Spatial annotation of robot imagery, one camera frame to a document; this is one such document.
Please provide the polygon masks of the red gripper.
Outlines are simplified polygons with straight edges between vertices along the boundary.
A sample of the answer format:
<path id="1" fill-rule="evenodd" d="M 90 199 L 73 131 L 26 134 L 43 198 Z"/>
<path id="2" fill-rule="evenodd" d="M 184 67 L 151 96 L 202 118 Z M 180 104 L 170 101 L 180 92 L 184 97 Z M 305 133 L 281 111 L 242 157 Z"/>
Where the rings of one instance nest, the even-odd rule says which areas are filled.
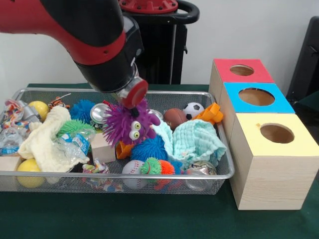
<path id="1" fill-rule="evenodd" d="M 131 109 L 133 117 L 139 116 L 139 111 L 136 106 L 142 101 L 148 90 L 148 83 L 143 79 L 133 79 L 125 88 L 128 92 L 124 96 L 124 106 Z"/>

